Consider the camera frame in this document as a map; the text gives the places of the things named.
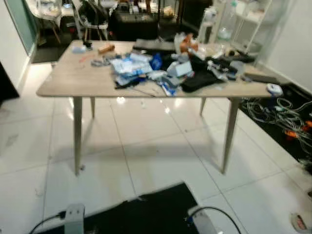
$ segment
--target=white tile floor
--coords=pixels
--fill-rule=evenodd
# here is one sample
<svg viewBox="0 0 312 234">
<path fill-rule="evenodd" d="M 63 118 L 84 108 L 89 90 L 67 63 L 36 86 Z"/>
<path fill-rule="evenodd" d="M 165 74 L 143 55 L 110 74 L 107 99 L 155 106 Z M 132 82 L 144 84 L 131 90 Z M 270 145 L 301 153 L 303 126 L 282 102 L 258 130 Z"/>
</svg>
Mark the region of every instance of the white tile floor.
<svg viewBox="0 0 312 234">
<path fill-rule="evenodd" d="M 21 98 L 0 109 L 3 234 L 27 233 L 70 203 L 82 202 L 91 213 L 182 180 L 201 205 L 227 211 L 242 233 L 295 233 L 290 212 L 312 225 L 306 194 L 312 176 L 242 112 L 228 172 L 218 172 L 227 99 L 210 99 L 203 118 L 196 98 L 97 99 L 92 120 L 86 98 L 85 169 L 75 177 L 72 102 L 35 94 L 50 72 L 49 63 L 32 65 Z M 209 214 L 225 233 L 235 233 L 225 217 Z"/>
</svg>

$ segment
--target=power cord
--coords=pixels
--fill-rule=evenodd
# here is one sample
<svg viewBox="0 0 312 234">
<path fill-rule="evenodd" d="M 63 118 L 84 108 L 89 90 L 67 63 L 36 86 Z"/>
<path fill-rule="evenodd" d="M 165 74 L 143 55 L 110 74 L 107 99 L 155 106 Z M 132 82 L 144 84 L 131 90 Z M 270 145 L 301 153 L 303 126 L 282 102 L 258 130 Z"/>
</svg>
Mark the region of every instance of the power cord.
<svg viewBox="0 0 312 234">
<path fill-rule="evenodd" d="M 61 220 L 65 219 L 66 216 L 66 211 L 61 211 L 59 212 L 57 215 L 48 217 L 46 219 L 44 219 L 43 221 L 41 221 L 40 223 L 38 223 L 31 231 L 29 234 L 33 234 L 36 230 L 37 227 L 39 227 L 41 224 L 45 223 L 46 221 L 49 221 L 51 219 L 55 219 L 55 218 L 60 218 Z"/>
<path fill-rule="evenodd" d="M 215 211 L 219 211 L 221 213 L 223 213 L 224 215 L 226 215 L 227 218 L 229 218 L 229 220 L 234 224 L 234 226 L 236 227 L 236 230 L 239 234 L 241 234 L 237 224 L 235 223 L 235 221 L 223 210 L 217 208 L 217 207 L 213 207 L 213 206 L 203 206 L 203 207 L 200 207 L 198 208 L 197 210 L 195 210 L 194 212 L 192 212 L 189 216 L 189 219 L 193 218 L 193 216 L 195 214 L 197 214 L 199 211 L 202 211 L 202 210 L 215 210 Z"/>
</svg>

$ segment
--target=tangled wires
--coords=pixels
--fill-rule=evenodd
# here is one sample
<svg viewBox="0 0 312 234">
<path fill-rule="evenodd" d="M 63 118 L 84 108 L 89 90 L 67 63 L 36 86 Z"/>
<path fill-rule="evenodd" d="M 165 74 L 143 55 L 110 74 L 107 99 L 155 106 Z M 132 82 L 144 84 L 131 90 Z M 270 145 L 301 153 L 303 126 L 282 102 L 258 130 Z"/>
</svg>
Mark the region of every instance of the tangled wires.
<svg viewBox="0 0 312 234">
<path fill-rule="evenodd" d="M 260 104 L 260 99 L 244 99 L 242 107 L 246 109 L 256 121 L 275 124 L 279 126 L 284 133 L 292 133 L 292 135 L 300 142 L 302 150 L 312 155 L 312 134 L 305 131 L 305 122 L 302 120 L 299 112 L 312 105 L 309 101 L 297 109 L 291 109 L 293 104 L 284 98 L 277 99 L 277 106 L 269 109 Z"/>
</svg>

